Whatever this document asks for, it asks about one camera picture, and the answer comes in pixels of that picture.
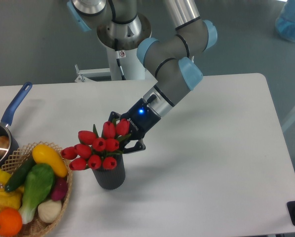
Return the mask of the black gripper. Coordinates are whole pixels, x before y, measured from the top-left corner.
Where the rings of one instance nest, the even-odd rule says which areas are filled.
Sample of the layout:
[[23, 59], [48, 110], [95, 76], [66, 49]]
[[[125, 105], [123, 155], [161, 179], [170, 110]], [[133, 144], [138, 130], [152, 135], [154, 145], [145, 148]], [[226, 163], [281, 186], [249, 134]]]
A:
[[137, 140], [133, 147], [124, 148], [123, 152], [135, 153], [146, 149], [143, 138], [145, 134], [160, 121], [161, 117], [148, 107], [147, 102], [141, 98], [128, 112], [122, 115], [112, 111], [108, 121], [111, 123], [119, 123], [120, 119], [126, 119], [130, 123], [129, 133], [131, 136], [129, 140]]

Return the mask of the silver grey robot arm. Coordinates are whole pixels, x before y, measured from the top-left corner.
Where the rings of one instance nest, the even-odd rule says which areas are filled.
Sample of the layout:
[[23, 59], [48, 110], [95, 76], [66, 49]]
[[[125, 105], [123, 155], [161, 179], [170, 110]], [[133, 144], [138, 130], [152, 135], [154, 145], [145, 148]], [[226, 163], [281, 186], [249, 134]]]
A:
[[218, 38], [212, 22], [202, 20], [192, 0], [167, 0], [166, 8], [176, 34], [161, 43], [151, 37], [148, 19], [137, 11], [134, 0], [70, 0], [68, 9], [85, 32], [95, 30], [106, 48], [107, 69], [77, 70], [83, 77], [109, 75], [112, 80], [141, 80], [150, 73], [156, 84], [128, 112], [112, 112], [109, 120], [127, 119], [130, 140], [121, 150], [133, 153], [145, 149], [145, 134], [202, 80], [192, 58], [208, 50]]

